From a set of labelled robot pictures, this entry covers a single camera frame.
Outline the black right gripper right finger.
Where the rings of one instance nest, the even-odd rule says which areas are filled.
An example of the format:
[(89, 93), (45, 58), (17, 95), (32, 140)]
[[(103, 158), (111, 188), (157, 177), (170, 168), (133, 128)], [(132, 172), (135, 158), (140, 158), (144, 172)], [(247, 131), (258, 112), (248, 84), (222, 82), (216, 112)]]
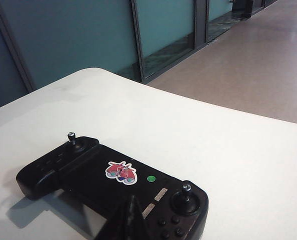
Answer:
[(142, 214), (142, 209), (135, 195), (131, 196), (131, 239), (149, 239), (149, 232)]

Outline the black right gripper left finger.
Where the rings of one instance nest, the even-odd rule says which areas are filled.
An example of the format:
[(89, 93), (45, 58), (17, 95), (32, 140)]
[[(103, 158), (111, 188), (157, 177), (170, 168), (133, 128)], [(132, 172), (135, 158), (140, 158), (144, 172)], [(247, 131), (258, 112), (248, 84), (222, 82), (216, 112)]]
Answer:
[(95, 240), (132, 240), (133, 196), (127, 197), (106, 221)]

